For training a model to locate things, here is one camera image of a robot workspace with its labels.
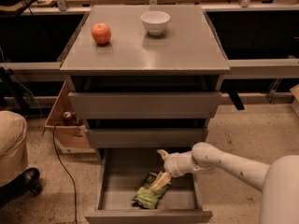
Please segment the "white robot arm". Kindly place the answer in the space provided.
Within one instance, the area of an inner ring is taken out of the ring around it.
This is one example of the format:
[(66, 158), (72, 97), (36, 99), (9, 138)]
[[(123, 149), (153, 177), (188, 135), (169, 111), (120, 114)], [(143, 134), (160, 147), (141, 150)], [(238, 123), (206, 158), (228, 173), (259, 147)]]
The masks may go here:
[(199, 142), (190, 151), (157, 151), (164, 160), (164, 171), (150, 186), (163, 188), (173, 178), (220, 168), (262, 194), (259, 224), (299, 224), (299, 156), (287, 155), (270, 164), (224, 152)]

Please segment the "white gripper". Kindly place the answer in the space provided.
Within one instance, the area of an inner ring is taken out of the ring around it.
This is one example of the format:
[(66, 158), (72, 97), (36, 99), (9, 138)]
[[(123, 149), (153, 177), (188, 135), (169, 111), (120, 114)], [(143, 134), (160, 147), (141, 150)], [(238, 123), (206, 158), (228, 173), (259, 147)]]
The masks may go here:
[(157, 153), (164, 160), (166, 172), (160, 172), (155, 181), (149, 187), (151, 192), (155, 192), (171, 182), (172, 177), (180, 177), (186, 174), (194, 174), (199, 170), (199, 165), (192, 157), (190, 151), (183, 153), (169, 154), (164, 149), (158, 149)]

